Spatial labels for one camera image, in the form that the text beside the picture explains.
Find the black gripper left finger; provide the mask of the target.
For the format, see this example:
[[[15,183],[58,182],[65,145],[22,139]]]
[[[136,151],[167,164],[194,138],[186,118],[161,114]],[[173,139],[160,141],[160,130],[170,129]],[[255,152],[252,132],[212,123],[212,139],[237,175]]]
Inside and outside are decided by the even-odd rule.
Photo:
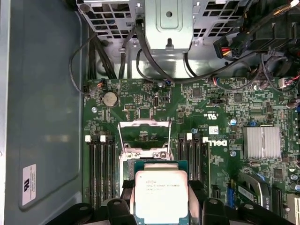
[[[48,222],[49,225],[135,225],[133,206],[134,180],[124,181],[120,198],[109,200],[95,210],[90,204],[78,203]]]

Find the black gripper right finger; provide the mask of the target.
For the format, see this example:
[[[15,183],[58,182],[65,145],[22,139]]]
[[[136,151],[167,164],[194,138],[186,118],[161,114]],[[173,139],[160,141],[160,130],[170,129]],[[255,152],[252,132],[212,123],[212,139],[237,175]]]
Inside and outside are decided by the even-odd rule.
[[[243,203],[236,210],[219,199],[208,198],[198,180],[188,182],[190,220],[195,225],[291,225],[292,222],[255,203]]]

